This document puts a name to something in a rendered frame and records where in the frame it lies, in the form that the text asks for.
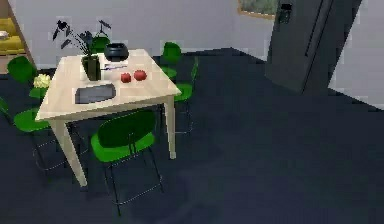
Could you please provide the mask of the framed green picture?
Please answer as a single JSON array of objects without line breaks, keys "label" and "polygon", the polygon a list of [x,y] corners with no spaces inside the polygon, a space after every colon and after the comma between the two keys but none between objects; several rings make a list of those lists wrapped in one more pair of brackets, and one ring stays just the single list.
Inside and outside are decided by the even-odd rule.
[{"label": "framed green picture", "polygon": [[237,0],[237,12],[255,18],[273,20],[278,6],[278,0]]}]

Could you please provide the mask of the wooden shelf with yellow boxes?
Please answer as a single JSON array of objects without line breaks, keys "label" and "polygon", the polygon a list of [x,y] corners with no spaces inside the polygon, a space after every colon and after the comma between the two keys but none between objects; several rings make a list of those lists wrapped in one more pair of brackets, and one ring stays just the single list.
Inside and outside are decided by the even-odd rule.
[{"label": "wooden shelf with yellow boxes", "polygon": [[10,0],[0,0],[0,31],[9,33],[7,39],[0,40],[0,74],[8,73],[8,62],[17,56],[25,56],[35,64]]}]

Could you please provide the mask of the dark grey fridge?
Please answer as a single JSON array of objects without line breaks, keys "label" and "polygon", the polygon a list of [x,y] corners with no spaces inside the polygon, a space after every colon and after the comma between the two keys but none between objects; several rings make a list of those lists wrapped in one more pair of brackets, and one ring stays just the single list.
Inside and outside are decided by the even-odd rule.
[{"label": "dark grey fridge", "polygon": [[362,0],[278,0],[265,76],[300,95],[325,95]]}]

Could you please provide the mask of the black round bowl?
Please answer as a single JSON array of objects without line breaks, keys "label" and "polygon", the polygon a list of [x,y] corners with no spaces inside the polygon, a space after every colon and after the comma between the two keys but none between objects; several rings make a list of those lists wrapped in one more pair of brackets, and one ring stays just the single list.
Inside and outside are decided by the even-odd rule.
[{"label": "black round bowl", "polygon": [[110,43],[104,49],[104,56],[108,61],[120,62],[128,58],[129,52],[124,43]]}]

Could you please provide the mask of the dark house plant in pot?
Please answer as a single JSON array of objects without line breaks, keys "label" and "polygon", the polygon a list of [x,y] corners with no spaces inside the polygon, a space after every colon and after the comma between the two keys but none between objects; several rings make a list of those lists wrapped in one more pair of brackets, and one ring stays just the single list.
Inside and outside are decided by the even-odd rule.
[{"label": "dark house plant in pot", "polygon": [[93,54],[91,52],[93,38],[97,36],[108,37],[108,34],[104,32],[104,29],[111,29],[111,25],[105,21],[100,20],[99,23],[100,30],[96,33],[96,35],[93,35],[88,30],[78,34],[67,22],[58,20],[56,23],[56,29],[52,35],[52,39],[55,40],[61,32],[64,33],[65,40],[60,45],[61,49],[64,49],[66,46],[72,44],[82,51],[83,56],[81,57],[81,64],[87,78],[90,81],[98,81],[101,79],[100,59],[98,53]]}]

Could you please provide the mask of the white paper with blue pen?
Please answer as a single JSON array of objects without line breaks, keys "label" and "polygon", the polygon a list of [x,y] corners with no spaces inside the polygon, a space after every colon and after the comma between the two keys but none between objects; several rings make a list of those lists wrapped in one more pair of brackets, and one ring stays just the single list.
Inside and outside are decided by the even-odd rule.
[{"label": "white paper with blue pen", "polygon": [[128,63],[105,63],[100,67],[100,70],[102,71],[110,71],[110,70],[115,70],[115,69],[121,69],[121,68],[126,68],[128,66]]}]

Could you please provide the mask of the pale wooden table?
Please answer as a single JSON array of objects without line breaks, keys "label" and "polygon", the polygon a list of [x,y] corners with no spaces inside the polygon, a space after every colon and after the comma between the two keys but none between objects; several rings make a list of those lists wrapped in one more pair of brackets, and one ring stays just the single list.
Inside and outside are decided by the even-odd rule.
[{"label": "pale wooden table", "polygon": [[[181,91],[146,50],[131,50],[125,63],[128,63],[126,68],[104,72],[100,81],[90,81],[82,68],[79,55],[63,57],[36,115],[38,121],[47,121],[50,124],[82,187],[87,185],[87,179],[67,129],[67,124],[70,122],[162,104],[166,117],[169,157],[172,159],[176,157],[174,97]],[[146,79],[137,81],[134,78],[136,70],[144,70],[147,74]],[[121,81],[122,73],[131,75],[129,83]],[[114,98],[91,104],[75,103],[75,93],[78,88],[109,83],[115,86],[116,96]]]}]

